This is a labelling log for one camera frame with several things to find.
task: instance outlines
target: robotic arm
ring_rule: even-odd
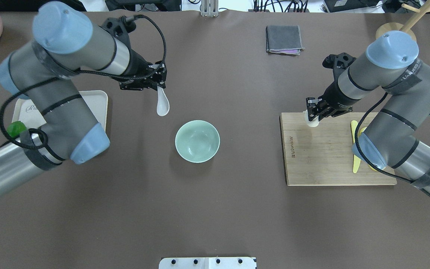
[[[109,18],[99,27],[61,2],[49,2],[33,21],[34,40],[0,64],[0,83],[16,97],[31,99],[46,120],[0,148],[0,196],[64,160],[82,164],[109,147],[102,125],[70,80],[80,73],[107,75],[123,90],[165,88],[165,39],[162,61],[148,63],[130,47],[135,20]],[[89,67],[92,70],[81,70]],[[0,127],[10,139],[2,125]]]
[[[328,56],[323,65],[333,68],[335,80],[317,99],[306,99],[304,113],[314,127],[325,117],[352,111],[353,104],[381,86],[392,97],[353,152],[378,170],[392,167],[430,196],[430,147],[413,136],[430,116],[430,67],[417,56],[415,41],[399,31],[387,32],[357,59],[346,53]]]

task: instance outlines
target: green bowl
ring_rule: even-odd
[[[193,163],[210,160],[220,147],[220,135],[206,121],[189,121],[175,135],[175,148],[182,158]]]

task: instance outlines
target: gray table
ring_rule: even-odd
[[[89,17],[100,24],[121,14]],[[33,15],[2,14],[0,63],[31,39]],[[170,113],[157,116],[153,90],[123,92],[108,78],[76,78],[79,90],[109,94],[110,148],[0,198],[0,268],[155,269],[161,257],[217,255],[257,257],[258,268],[269,269],[430,268],[430,198],[404,182],[287,187],[278,121],[331,83],[331,70],[321,66],[328,54],[358,56],[379,25],[408,16],[149,15],[167,39]],[[306,50],[268,55],[268,24],[299,25]],[[430,65],[430,14],[413,31]],[[160,38],[148,22],[131,39],[146,59],[160,60]],[[0,87],[0,105],[7,97]],[[7,122],[11,115],[10,107]],[[221,136],[219,152],[203,164],[184,161],[174,147],[178,128],[194,119],[211,122]],[[417,137],[430,145],[430,119]]]

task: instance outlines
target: light blue joint cap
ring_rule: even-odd
[[[387,69],[408,67],[419,55],[416,41],[401,31],[389,31],[372,42],[366,50],[371,63]]]
[[[110,141],[102,124],[97,123],[77,144],[71,154],[71,160],[76,164],[85,163],[109,148],[109,145]]]
[[[46,50],[74,53],[83,48],[92,36],[92,22],[87,16],[64,4],[53,1],[39,8],[32,21],[32,33]]]
[[[364,155],[366,155],[366,158],[372,162],[375,166],[377,166],[379,169],[384,169],[387,165],[386,160],[384,160],[384,157],[381,155],[379,150],[377,150],[376,146],[372,143],[372,141],[365,135],[364,133],[361,133],[361,135],[358,138],[359,146],[361,147],[361,150],[363,151]],[[363,157],[359,153],[358,149],[356,148],[356,144],[353,144],[353,147],[351,148],[354,155],[358,156],[361,160],[364,161]]]
[[[17,94],[19,92],[18,87],[14,85],[12,81],[11,74],[9,72],[9,59],[11,58],[12,53],[6,57],[0,64],[0,84],[12,95]],[[29,99],[27,95],[19,95],[21,99]]]

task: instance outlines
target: metal spoon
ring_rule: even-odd
[[[165,92],[160,86],[157,86],[157,114],[161,117],[167,115],[170,110],[169,99],[165,95]]]

